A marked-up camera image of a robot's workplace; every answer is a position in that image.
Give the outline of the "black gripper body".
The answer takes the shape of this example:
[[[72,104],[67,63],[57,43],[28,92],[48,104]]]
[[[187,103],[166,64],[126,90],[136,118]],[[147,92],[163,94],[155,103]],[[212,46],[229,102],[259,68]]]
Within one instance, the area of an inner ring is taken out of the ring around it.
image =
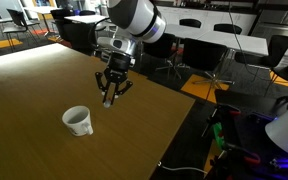
[[[112,52],[106,69],[105,78],[108,82],[121,84],[127,79],[131,58],[123,53]]]

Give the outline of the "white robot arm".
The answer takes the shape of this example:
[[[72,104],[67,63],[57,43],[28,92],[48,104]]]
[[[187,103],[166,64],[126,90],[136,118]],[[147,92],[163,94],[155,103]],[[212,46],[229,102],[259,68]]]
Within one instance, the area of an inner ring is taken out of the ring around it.
[[[103,104],[109,107],[114,100],[133,85],[128,69],[135,58],[137,42],[154,43],[166,29],[166,20],[150,0],[107,0],[108,20],[117,26],[113,38],[100,37],[100,47],[110,51],[103,72],[96,72]]]

